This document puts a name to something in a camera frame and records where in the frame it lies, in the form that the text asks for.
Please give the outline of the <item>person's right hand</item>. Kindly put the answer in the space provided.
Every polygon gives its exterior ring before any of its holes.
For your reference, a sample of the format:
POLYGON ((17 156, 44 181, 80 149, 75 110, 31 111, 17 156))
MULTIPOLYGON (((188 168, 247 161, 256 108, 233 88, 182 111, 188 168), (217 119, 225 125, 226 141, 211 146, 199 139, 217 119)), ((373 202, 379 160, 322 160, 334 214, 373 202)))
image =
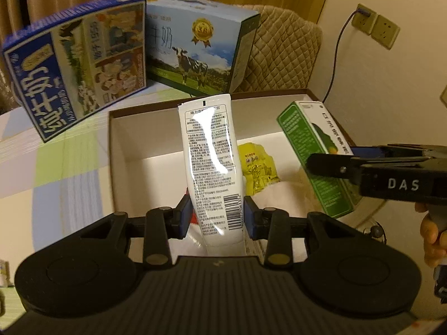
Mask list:
POLYGON ((430 268, 435 268, 446 258, 446 231, 439 232, 425 204, 416 203, 414 209, 426 214, 420 224, 420 235, 424 239, 424 261, 430 268))

